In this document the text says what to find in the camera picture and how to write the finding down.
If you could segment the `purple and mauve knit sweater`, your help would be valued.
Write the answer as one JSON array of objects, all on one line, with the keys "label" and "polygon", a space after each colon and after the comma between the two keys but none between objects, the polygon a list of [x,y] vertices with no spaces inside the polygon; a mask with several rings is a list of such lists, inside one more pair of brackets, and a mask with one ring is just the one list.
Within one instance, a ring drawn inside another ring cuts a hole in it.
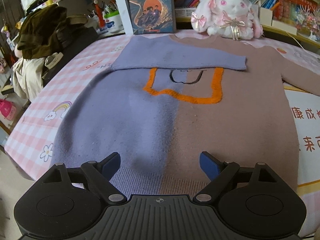
[{"label": "purple and mauve knit sweater", "polygon": [[272,47],[212,36],[135,36],[80,93],[57,131],[52,163],[79,167],[120,154],[112,184],[131,194],[194,195],[206,151],[267,163],[298,185],[299,142],[289,83],[319,94],[319,75]]}]

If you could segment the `pink checkered cartoon table mat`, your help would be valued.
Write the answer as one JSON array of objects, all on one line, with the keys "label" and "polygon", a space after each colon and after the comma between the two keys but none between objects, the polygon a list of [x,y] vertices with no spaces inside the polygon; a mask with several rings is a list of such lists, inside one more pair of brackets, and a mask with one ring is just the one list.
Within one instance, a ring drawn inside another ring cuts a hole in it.
[{"label": "pink checkered cartoon table mat", "polygon": [[[60,115],[94,76],[112,64],[130,38],[120,35],[92,43],[44,87],[22,115],[5,150],[32,179],[38,179],[49,168]],[[298,194],[307,208],[301,233],[306,235],[319,228],[319,97],[289,84],[284,89],[290,106],[303,113],[295,123],[300,143]]]}]

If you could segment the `white pen holder cup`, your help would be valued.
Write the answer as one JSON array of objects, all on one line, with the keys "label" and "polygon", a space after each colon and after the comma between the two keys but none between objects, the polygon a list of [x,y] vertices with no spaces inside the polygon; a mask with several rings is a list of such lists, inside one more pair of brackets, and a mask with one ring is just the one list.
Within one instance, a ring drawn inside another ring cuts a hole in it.
[{"label": "white pen holder cup", "polygon": [[124,29],[119,11],[113,11],[109,14],[104,12],[103,18],[109,32],[118,33]]}]

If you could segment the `dark brown jacket pile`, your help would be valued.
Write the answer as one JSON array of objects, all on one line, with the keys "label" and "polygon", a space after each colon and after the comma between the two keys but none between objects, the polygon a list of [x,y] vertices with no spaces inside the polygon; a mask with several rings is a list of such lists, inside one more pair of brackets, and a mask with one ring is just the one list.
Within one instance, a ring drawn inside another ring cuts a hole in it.
[{"label": "dark brown jacket pile", "polygon": [[39,59],[62,52],[75,39],[77,25],[71,24],[67,9],[50,5],[38,9],[24,20],[17,49],[24,59]]}]

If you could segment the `white pink plush bunny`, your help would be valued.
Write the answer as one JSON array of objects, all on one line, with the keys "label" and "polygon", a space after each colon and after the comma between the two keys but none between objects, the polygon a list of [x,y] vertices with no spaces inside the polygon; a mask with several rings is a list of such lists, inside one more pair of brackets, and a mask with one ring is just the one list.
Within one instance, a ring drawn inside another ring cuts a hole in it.
[{"label": "white pink plush bunny", "polygon": [[200,0],[191,13],[192,28],[233,40],[260,38],[263,27],[249,0]]}]

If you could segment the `flat cream box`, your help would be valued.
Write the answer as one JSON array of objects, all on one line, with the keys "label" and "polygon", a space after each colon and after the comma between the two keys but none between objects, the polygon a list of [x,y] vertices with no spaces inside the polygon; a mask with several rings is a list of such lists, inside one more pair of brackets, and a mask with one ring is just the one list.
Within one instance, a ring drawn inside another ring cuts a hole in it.
[{"label": "flat cream box", "polygon": [[281,21],[273,20],[272,27],[296,35],[297,28]]}]

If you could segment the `small white box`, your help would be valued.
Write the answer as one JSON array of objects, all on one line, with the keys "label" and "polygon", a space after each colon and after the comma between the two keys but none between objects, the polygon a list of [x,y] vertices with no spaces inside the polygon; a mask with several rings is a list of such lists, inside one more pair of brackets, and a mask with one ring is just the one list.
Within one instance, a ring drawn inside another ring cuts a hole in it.
[{"label": "small white box", "polygon": [[271,26],[273,20],[273,11],[263,7],[259,8],[259,20],[261,25]]}]

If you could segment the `colourful flower ornament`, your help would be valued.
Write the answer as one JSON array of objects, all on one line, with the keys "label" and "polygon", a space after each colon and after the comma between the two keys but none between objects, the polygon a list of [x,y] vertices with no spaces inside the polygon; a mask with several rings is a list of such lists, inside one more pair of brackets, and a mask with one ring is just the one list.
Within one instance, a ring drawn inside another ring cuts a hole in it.
[{"label": "colourful flower ornament", "polygon": [[300,34],[319,41],[319,7],[300,5],[296,11],[296,28]]}]

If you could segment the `Harry Potter book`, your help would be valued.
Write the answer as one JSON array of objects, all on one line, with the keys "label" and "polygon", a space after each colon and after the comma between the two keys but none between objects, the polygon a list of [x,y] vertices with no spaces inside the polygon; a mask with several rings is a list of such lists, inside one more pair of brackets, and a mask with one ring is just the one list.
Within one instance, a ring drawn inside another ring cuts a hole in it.
[{"label": "Harry Potter book", "polygon": [[129,0],[130,17],[135,35],[174,33],[174,0]]}]

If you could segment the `white bookshelf frame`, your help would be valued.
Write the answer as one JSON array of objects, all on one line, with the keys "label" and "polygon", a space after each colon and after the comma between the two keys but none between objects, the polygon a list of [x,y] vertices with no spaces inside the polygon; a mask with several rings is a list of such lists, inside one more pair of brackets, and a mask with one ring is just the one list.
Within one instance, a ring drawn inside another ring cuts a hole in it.
[{"label": "white bookshelf frame", "polygon": [[132,35],[133,29],[130,16],[129,0],[116,0],[116,4],[118,6],[125,34]]}]

